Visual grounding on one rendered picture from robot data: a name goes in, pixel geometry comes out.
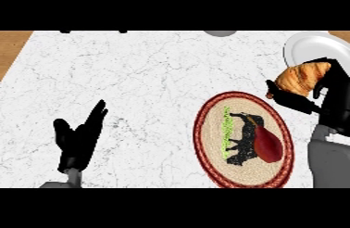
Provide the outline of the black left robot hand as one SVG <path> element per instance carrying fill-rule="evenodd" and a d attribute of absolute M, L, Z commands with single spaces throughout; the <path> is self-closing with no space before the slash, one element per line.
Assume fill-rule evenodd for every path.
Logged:
<path fill-rule="evenodd" d="M 88 116 L 85 123 L 72 129 L 64 119 L 54 121 L 57 145 L 63 150 L 58 171 L 66 173 L 70 169 L 83 171 L 89 165 L 98 140 L 103 133 L 103 122 L 109 109 L 101 100 Z"/>

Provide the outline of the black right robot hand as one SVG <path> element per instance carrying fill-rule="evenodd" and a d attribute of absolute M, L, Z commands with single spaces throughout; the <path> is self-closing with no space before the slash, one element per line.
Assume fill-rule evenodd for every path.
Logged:
<path fill-rule="evenodd" d="M 278 89 L 275 81 L 268 80 L 268 98 L 306 114 L 317 112 L 320 124 L 350 137 L 350 76 L 337 59 L 317 58 L 305 63 L 329 62 L 332 69 L 317 83 L 309 96 L 302 96 Z"/>

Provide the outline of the golden brown croissant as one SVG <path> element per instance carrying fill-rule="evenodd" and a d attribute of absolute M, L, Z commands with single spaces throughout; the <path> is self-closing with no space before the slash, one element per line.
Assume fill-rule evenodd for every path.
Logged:
<path fill-rule="evenodd" d="M 289 67 L 275 80 L 278 89 L 293 94 L 309 96 L 317 83 L 332 69 L 329 62 L 312 62 Z"/>

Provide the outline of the white plate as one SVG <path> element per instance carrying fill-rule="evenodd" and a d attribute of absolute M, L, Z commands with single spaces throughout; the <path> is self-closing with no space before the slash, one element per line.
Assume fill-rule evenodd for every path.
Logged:
<path fill-rule="evenodd" d="M 350 69 L 350 44 L 326 32 L 295 34 L 286 42 L 286 64 L 296 66 L 321 57 L 337 59 L 343 68 Z"/>

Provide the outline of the oval woven placemat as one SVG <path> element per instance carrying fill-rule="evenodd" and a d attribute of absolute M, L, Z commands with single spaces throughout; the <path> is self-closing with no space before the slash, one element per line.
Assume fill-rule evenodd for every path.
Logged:
<path fill-rule="evenodd" d="M 264 126 L 283 143 L 283 158 L 265 162 L 255 153 L 255 128 Z M 194 121 L 194 149 L 215 183 L 227 188 L 281 188 L 295 167 L 295 145 L 281 115 L 244 92 L 216 95 Z"/>

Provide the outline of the red pear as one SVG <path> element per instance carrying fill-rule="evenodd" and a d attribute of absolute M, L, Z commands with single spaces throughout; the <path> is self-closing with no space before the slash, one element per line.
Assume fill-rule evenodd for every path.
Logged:
<path fill-rule="evenodd" d="M 253 117 L 249 117 L 255 125 L 255 142 L 253 148 L 259 158 L 272 163 L 283 159 L 284 146 L 277 135 L 255 121 Z"/>

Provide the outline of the grey round object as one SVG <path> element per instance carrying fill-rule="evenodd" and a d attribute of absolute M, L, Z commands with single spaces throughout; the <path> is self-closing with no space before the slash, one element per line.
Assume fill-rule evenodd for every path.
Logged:
<path fill-rule="evenodd" d="M 237 33 L 237 31 L 205 31 L 210 36 L 228 37 Z"/>

